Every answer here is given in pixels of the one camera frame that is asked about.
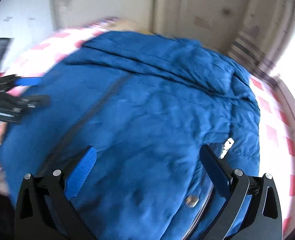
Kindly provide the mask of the blue quilted puffer jacket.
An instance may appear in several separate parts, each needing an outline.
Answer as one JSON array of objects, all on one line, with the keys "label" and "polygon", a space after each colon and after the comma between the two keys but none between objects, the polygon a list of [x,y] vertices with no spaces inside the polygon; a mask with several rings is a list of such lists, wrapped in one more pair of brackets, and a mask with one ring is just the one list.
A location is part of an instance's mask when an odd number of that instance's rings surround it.
[{"label": "blue quilted puffer jacket", "polygon": [[87,42],[28,95],[49,106],[9,125],[0,163],[16,202],[25,174],[63,169],[88,146],[96,163],[71,201],[98,239],[182,239],[224,199],[199,150],[259,173],[258,103],[245,68],[198,41],[109,31]]}]

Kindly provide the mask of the pink checkered bed quilt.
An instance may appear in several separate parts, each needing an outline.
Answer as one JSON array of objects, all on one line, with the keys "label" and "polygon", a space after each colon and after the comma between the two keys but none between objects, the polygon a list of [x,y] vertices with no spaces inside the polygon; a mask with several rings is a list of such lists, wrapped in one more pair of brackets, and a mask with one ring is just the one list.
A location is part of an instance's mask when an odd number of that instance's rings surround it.
[{"label": "pink checkered bed quilt", "polygon": [[[106,27],[118,18],[99,20],[80,28],[66,28],[53,32],[11,62],[3,61],[0,76],[43,76],[56,63],[78,50],[83,42],[109,30]],[[282,106],[282,98],[271,86],[250,77],[260,108],[260,168],[259,173],[271,172],[280,197],[283,235],[287,236],[295,223],[295,144],[290,134],[290,115]]]}]

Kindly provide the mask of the white wardrobe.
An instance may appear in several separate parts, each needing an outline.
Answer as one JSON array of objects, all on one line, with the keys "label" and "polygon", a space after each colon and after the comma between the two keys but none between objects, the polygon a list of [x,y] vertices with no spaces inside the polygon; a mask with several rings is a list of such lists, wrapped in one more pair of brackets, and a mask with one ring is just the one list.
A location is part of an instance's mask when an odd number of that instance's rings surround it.
[{"label": "white wardrobe", "polygon": [[55,30],[52,0],[1,0],[0,37],[11,38],[5,62],[11,62]]}]

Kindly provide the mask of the cream floral pillow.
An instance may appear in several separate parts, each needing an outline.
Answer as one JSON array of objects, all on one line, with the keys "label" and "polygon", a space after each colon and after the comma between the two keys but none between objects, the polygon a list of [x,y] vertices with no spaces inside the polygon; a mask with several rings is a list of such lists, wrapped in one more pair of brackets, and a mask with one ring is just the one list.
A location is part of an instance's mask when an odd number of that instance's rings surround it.
[{"label": "cream floral pillow", "polygon": [[143,31],[139,25],[128,20],[112,22],[106,27],[106,29],[110,31],[134,31],[139,33]]}]

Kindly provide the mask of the white wooden headboard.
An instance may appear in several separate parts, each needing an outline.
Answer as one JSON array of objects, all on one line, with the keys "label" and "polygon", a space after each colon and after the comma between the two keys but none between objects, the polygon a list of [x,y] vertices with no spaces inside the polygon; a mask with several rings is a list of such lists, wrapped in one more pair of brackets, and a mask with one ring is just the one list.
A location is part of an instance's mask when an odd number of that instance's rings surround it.
[{"label": "white wooden headboard", "polygon": [[151,30],[157,0],[53,0],[60,28],[82,27],[102,18],[133,22],[140,30]]}]

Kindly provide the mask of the sailboat print curtain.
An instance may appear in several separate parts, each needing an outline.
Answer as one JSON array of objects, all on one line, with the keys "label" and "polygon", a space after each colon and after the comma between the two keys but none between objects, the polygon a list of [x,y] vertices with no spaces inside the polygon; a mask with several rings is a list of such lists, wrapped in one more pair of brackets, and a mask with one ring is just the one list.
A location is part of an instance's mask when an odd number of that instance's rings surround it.
[{"label": "sailboat print curtain", "polygon": [[228,56],[252,75],[274,84],[277,62],[295,29],[295,0],[250,0]]}]

